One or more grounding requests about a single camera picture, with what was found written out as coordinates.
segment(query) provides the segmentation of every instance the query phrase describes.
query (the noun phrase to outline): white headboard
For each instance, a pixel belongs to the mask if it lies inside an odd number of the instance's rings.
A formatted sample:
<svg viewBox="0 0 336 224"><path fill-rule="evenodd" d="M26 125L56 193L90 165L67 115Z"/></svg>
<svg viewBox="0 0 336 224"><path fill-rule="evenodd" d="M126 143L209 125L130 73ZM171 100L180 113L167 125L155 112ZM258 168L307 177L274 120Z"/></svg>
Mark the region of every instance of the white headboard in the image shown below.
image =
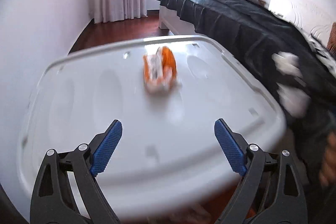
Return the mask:
<svg viewBox="0 0 336 224"><path fill-rule="evenodd" d="M327 45L336 18L308 0L271 0L268 9Z"/></svg>

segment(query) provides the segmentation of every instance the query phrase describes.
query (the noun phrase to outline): orange object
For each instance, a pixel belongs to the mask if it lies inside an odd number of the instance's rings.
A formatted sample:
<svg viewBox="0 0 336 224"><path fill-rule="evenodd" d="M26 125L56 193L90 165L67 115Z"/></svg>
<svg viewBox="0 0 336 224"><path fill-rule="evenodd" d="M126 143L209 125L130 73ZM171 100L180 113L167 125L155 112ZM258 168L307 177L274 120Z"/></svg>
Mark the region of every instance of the orange object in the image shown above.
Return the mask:
<svg viewBox="0 0 336 224"><path fill-rule="evenodd" d="M144 55L143 62L143 78L149 92L169 90L173 86L177 76L176 61L168 47L160 47L155 55Z"/></svg>

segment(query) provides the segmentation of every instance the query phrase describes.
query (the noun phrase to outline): brown knitted pillow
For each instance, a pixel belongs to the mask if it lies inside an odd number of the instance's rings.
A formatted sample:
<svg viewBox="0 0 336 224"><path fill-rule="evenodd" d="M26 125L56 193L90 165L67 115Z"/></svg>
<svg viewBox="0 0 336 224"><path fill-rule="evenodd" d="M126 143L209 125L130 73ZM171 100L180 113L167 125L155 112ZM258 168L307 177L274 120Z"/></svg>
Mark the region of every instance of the brown knitted pillow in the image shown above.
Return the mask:
<svg viewBox="0 0 336 224"><path fill-rule="evenodd" d="M333 23L331 28L327 49L330 50L331 53L336 54L336 22Z"/></svg>

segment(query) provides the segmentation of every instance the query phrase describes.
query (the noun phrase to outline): orange and white object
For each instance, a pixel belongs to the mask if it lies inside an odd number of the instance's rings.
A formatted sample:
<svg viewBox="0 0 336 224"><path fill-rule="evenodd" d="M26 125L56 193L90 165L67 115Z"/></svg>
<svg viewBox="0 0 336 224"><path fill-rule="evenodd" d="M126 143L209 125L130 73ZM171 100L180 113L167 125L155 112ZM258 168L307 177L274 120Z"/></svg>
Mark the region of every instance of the orange and white object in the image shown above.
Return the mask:
<svg viewBox="0 0 336 224"><path fill-rule="evenodd" d="M166 46L157 49L155 55L143 56L143 79L150 93L168 91L176 81L176 62L173 52Z"/></svg>

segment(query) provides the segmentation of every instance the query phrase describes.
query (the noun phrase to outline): metal screw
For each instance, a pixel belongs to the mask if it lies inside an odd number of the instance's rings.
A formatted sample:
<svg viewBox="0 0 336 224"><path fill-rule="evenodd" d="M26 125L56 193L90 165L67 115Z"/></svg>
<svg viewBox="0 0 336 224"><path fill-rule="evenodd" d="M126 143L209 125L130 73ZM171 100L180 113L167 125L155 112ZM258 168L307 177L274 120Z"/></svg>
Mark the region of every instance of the metal screw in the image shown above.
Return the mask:
<svg viewBox="0 0 336 224"><path fill-rule="evenodd" d="M286 157L289 156L289 152L288 152L287 150L282 150L282 154L283 154L284 156L286 156Z"/></svg>
<svg viewBox="0 0 336 224"><path fill-rule="evenodd" d="M252 151L258 151L259 148L255 144L252 144L252 145L250 145L250 149Z"/></svg>
<svg viewBox="0 0 336 224"><path fill-rule="evenodd" d="M87 144L85 144L85 143L81 144L81 145L78 147L78 149L79 149L80 151L84 151L84 150L86 150L86 149L87 149Z"/></svg>
<svg viewBox="0 0 336 224"><path fill-rule="evenodd" d="M51 156L51 155L53 155L55 153L55 151L53 150L53 149L49 149L48 151L47 151L47 155L48 156Z"/></svg>

